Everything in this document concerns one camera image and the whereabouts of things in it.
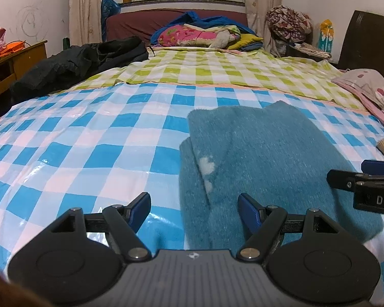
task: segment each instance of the dark wooden headboard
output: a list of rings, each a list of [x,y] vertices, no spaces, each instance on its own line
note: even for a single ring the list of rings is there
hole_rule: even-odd
[[[384,77],[384,16],[354,12],[337,67],[375,69]]]

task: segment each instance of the yellow cloth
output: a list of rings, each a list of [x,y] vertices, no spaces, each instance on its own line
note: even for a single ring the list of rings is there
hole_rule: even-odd
[[[240,39],[236,43],[230,45],[228,47],[228,49],[231,49],[231,50],[239,49],[243,46],[253,44],[254,42],[261,42],[262,40],[263,40],[263,38],[260,38],[260,37],[255,36],[255,35],[241,34]]]

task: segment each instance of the blue fabric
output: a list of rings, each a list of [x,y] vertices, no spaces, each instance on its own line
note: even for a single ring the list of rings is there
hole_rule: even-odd
[[[171,21],[167,26],[164,26],[163,28],[156,31],[151,36],[151,44],[158,44],[158,38],[160,34],[167,28],[178,24],[191,24],[203,29],[212,28],[213,26],[236,25],[242,33],[253,34],[256,36],[256,33],[253,32],[250,28],[230,18],[224,16],[213,16],[201,19],[196,12],[187,11],[186,13]]]
[[[103,42],[107,40],[107,18],[120,12],[121,7],[114,0],[101,0],[101,32]]]
[[[384,176],[384,162],[365,160],[361,163],[361,171],[371,176]]]
[[[240,50],[244,51],[244,52],[251,52],[251,51],[254,51],[256,49],[261,49],[262,47],[263,47],[262,42],[253,42],[251,44],[248,44],[246,46],[241,47]]]
[[[187,119],[179,196],[191,249],[238,250],[244,243],[237,209],[242,192],[289,213],[318,207],[361,242],[382,230],[379,214],[353,209],[351,193],[330,189],[330,169],[353,168],[297,108],[278,101],[264,109],[198,109]]]

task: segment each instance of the bed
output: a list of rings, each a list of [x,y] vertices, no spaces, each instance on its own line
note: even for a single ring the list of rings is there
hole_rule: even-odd
[[[186,9],[152,9],[121,13],[107,18],[107,40],[138,36],[145,43],[150,41],[151,35],[163,28],[173,19],[181,16]],[[247,26],[245,13],[227,10],[197,9],[200,18],[212,16],[226,16]]]
[[[384,160],[384,127],[330,79],[325,62],[275,59],[262,51],[175,48],[113,68],[71,89],[18,104],[0,119],[0,270],[71,207],[100,212],[147,191],[152,210],[138,232],[153,252],[188,248],[180,211],[179,145],[197,108],[297,107],[360,171]],[[106,243],[101,234],[91,239]],[[384,230],[366,243],[381,263],[374,292],[384,302]]]

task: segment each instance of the green checkered bed sheet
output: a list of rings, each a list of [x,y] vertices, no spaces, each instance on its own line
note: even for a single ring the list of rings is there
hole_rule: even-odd
[[[160,49],[149,60],[107,70],[70,90],[112,86],[119,82],[194,85],[226,83],[264,87],[332,101],[347,108],[364,109],[351,93],[330,81],[339,75],[341,72],[327,61],[275,58],[263,50],[239,55],[216,50]]]

